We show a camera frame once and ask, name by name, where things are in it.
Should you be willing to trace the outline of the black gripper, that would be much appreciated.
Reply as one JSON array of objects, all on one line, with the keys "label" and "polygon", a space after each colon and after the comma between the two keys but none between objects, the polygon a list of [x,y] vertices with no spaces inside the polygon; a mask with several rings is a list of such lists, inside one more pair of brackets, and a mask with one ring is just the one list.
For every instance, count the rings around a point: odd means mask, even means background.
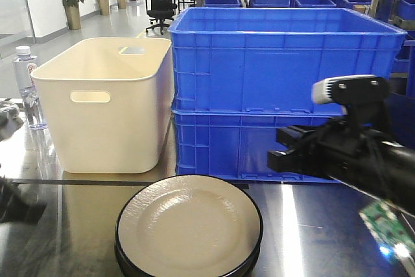
[{"label": "black gripper", "polygon": [[389,133],[372,126],[353,129],[336,117],[320,126],[284,126],[276,141],[285,151],[268,151],[267,166],[277,173],[292,172],[343,183],[386,182],[383,142]]}]

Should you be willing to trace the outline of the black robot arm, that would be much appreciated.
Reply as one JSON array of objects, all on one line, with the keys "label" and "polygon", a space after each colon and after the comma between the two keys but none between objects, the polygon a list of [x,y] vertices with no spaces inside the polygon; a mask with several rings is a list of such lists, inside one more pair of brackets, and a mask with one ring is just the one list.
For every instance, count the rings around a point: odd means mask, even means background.
[{"label": "black robot arm", "polygon": [[336,180],[414,214],[414,150],[389,133],[332,117],[320,126],[280,127],[276,140],[286,150],[267,152],[271,170]]}]

